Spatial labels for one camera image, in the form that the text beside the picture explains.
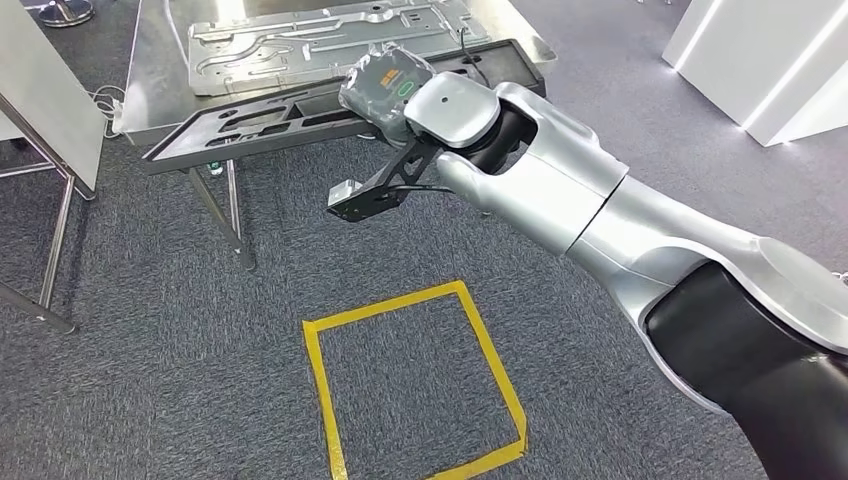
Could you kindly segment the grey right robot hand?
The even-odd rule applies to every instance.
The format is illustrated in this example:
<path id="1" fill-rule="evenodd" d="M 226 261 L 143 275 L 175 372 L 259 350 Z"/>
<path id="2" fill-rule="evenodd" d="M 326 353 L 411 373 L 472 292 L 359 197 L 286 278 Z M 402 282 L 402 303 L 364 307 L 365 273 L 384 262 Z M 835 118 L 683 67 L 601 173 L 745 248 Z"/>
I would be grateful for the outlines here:
<path id="1" fill-rule="evenodd" d="M 400 148 L 411 138 L 405 106 L 435 74 L 426 60 L 394 42 L 373 46 L 348 70 L 339 103 L 374 125 L 390 145 Z"/>

